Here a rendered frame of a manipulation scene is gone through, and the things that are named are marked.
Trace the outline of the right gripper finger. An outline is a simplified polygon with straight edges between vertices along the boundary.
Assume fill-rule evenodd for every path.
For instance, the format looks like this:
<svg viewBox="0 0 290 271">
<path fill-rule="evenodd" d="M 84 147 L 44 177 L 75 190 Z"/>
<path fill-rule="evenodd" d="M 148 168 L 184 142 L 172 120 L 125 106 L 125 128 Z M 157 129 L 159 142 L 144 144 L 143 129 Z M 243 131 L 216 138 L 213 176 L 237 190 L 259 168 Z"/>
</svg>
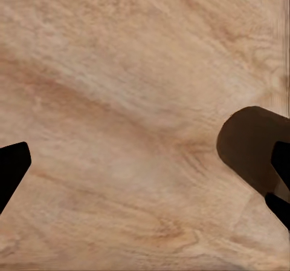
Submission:
<svg viewBox="0 0 290 271">
<path fill-rule="evenodd" d="M 280 221 L 290 230 L 290 203 L 270 192 L 266 193 L 265 201 Z"/>
</svg>

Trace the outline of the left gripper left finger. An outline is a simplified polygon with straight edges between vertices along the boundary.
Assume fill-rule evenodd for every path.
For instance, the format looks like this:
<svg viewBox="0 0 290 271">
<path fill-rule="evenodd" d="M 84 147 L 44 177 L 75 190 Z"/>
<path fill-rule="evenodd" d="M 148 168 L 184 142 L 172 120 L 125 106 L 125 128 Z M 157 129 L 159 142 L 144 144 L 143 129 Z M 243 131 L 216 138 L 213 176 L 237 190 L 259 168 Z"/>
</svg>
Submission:
<svg viewBox="0 0 290 271">
<path fill-rule="evenodd" d="M 26 142 L 0 148 L 0 214 L 31 165 Z"/>
</svg>

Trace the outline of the pillar candle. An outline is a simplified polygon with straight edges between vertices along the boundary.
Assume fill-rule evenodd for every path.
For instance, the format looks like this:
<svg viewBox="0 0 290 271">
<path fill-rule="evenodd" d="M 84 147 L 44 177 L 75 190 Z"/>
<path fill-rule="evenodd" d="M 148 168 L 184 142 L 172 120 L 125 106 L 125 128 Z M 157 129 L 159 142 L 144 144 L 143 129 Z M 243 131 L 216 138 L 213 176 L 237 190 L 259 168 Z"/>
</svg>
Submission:
<svg viewBox="0 0 290 271">
<path fill-rule="evenodd" d="M 221 160 L 260 195 L 270 192 L 290 203 L 290 190 L 271 164 L 277 141 L 290 144 L 290 118 L 249 105 L 222 125 L 216 150 Z"/>
</svg>

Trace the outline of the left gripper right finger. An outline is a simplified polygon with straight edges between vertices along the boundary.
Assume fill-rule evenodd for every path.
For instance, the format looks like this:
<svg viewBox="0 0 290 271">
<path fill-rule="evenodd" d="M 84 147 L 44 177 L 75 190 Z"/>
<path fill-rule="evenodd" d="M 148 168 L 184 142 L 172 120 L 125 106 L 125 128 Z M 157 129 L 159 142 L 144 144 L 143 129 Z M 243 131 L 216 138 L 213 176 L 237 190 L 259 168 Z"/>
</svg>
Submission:
<svg viewBox="0 0 290 271">
<path fill-rule="evenodd" d="M 271 156 L 271 164 L 290 190 L 290 144 L 277 141 Z"/>
</svg>

